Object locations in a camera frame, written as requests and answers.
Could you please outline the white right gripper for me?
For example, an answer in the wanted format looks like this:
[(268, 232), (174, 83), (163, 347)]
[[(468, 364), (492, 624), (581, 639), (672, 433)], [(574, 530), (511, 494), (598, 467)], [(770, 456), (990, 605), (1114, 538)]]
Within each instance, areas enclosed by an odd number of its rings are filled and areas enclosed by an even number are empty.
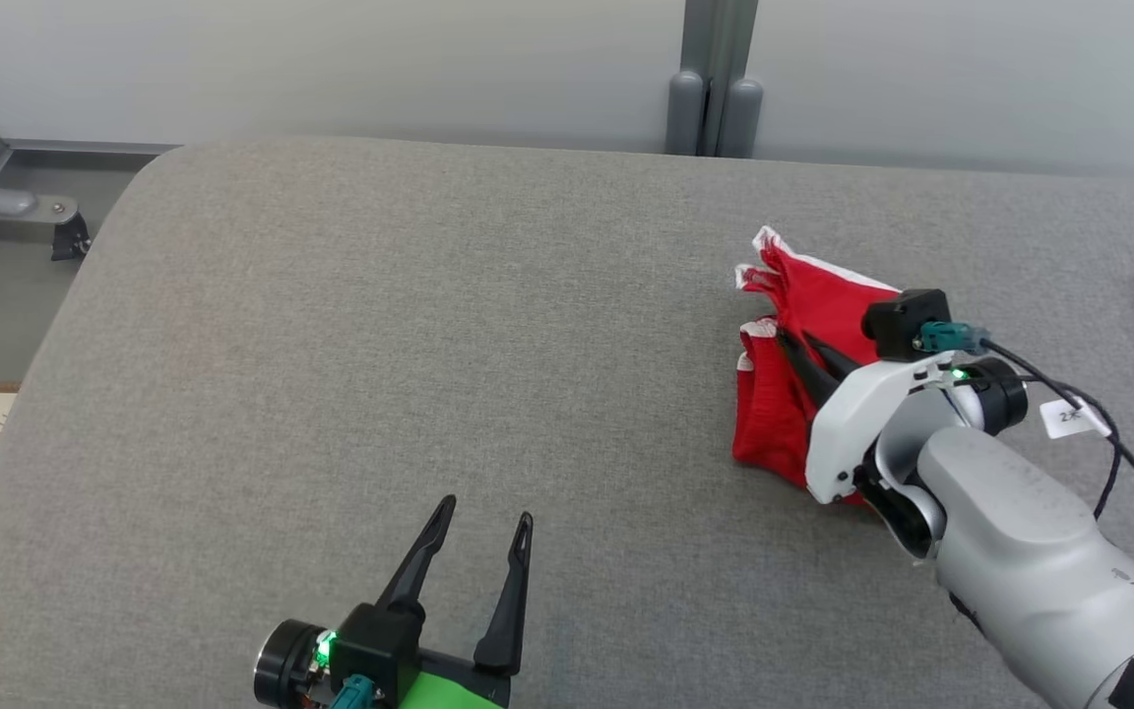
[(950, 383), (950, 357), (913, 362), (858, 360), (814, 335), (802, 341), (788, 329), (776, 332), (793, 375), (816, 413), (806, 455), (806, 488), (818, 503), (854, 493), (854, 470), (873, 445), (887, 483), (916, 464), (923, 444), (963, 421), (942, 393)]

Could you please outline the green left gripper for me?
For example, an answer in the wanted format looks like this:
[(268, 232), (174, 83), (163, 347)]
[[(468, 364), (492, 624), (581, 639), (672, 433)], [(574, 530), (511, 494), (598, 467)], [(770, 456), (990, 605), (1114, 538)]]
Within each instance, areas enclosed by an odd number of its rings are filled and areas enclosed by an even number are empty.
[[(404, 560), (384, 586), (378, 609), (412, 609), (418, 605), (429, 565), (445, 547), (455, 495), (445, 495), (418, 531)], [(508, 708), (514, 675), (521, 672), (531, 583), (532, 513), (524, 510), (507, 552), (507, 579), (473, 662), (440, 652), (421, 652), (421, 673), (400, 708)]]

